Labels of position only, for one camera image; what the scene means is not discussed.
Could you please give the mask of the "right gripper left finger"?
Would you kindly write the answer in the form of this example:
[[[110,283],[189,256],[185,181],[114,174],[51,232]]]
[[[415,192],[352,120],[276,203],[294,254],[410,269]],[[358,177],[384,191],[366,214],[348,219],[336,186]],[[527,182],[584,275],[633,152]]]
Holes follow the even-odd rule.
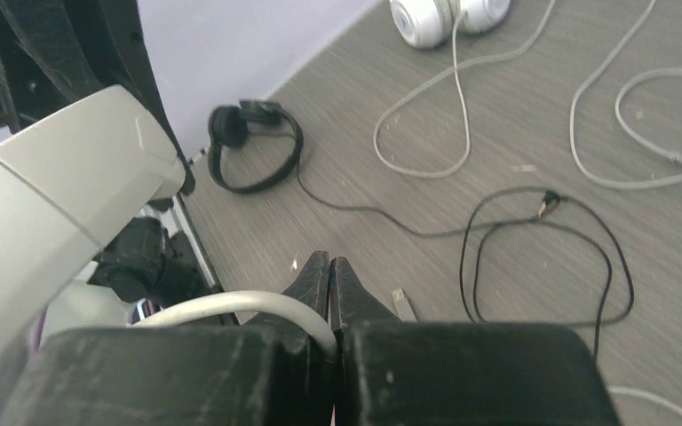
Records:
[[[333,367],[260,313],[167,328],[80,328],[28,362],[3,425],[328,425]]]

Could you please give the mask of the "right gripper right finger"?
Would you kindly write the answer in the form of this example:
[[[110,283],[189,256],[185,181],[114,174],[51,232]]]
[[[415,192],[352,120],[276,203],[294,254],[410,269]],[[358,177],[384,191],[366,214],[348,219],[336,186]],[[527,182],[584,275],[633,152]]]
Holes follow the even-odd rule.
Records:
[[[549,324],[411,322],[338,257],[329,272],[341,353],[339,425],[617,425],[586,344]]]

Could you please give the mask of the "large white grey headphones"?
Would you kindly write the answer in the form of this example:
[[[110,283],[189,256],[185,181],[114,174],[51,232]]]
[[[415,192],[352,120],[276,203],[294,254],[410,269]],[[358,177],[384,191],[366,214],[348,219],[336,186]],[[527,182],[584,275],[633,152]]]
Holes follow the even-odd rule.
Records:
[[[0,143],[0,367],[37,313],[185,176],[162,125],[120,86]]]

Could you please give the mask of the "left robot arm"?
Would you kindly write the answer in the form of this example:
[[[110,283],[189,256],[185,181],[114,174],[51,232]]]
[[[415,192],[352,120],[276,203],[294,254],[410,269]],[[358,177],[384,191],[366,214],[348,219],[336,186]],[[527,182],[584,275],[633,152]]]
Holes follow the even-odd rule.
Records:
[[[0,1],[0,414],[47,304],[194,176],[134,1]]]

